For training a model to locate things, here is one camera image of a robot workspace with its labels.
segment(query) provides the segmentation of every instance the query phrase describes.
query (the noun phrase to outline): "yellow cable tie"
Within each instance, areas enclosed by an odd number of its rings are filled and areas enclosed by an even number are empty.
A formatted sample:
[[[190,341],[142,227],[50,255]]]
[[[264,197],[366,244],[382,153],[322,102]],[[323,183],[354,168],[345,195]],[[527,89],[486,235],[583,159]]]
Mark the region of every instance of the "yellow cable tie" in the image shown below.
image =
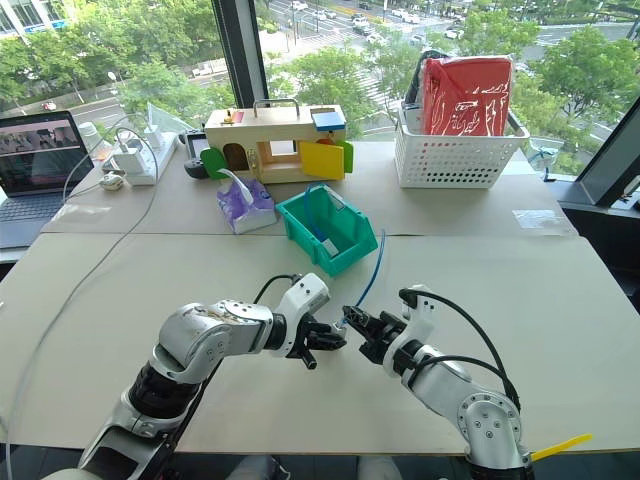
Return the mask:
[[[588,442],[593,438],[593,435],[590,433],[585,433],[584,435],[578,435],[577,437],[570,438],[566,442],[558,443],[557,445],[552,445],[548,448],[544,448],[542,450],[538,450],[531,454],[531,460],[537,462],[538,460],[542,460],[543,458],[550,457],[551,455],[555,455],[556,453],[560,453],[564,450],[567,450],[579,443]]]

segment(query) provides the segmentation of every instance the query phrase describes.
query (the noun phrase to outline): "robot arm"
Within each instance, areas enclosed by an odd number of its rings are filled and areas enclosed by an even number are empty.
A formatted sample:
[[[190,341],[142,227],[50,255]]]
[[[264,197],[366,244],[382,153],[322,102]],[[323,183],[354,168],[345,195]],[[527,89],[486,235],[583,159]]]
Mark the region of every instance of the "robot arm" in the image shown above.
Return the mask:
[[[522,427],[514,403],[503,393],[475,383],[454,361],[427,359],[444,356],[423,343],[434,326],[435,305],[407,292],[428,292],[417,285],[401,290],[404,322],[387,312],[373,317],[345,306],[345,319],[365,338],[360,352],[383,365],[427,408],[445,417],[469,443],[467,460],[477,480],[533,479],[531,456],[520,444]]]
[[[310,273],[278,307],[234,300],[192,303],[171,315],[133,385],[124,391],[79,467],[103,480],[156,479],[223,358],[272,350],[316,367],[310,349],[346,342],[312,314],[329,301],[327,286]]]

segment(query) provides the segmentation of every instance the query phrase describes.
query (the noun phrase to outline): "laptop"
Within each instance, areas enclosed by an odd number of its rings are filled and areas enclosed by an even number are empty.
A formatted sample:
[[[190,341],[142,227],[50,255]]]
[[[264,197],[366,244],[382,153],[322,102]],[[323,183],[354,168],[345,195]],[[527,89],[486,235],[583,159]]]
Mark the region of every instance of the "laptop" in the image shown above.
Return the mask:
[[[0,248],[28,247],[62,206],[62,189],[87,154],[70,112],[0,119]],[[89,157],[69,180],[67,193],[89,171]]]

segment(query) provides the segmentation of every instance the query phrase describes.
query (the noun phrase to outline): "green storage bin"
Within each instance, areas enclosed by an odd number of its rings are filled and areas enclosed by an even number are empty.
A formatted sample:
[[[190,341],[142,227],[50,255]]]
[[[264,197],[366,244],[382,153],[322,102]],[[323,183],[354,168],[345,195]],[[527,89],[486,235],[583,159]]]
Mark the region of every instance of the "green storage bin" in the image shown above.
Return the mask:
[[[317,185],[308,191],[309,221],[306,194],[285,200],[276,208],[284,218],[289,239],[300,245],[314,264],[335,276],[378,248],[369,219],[326,185]],[[329,255],[310,223],[333,242],[339,252],[336,256]]]

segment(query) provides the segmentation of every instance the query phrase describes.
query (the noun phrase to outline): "red bag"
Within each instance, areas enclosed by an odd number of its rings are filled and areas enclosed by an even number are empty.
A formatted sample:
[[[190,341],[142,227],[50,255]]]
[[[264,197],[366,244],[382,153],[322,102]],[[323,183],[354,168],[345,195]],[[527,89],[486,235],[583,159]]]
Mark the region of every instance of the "red bag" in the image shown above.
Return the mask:
[[[429,58],[423,71],[425,135],[501,136],[509,115],[509,57]]]

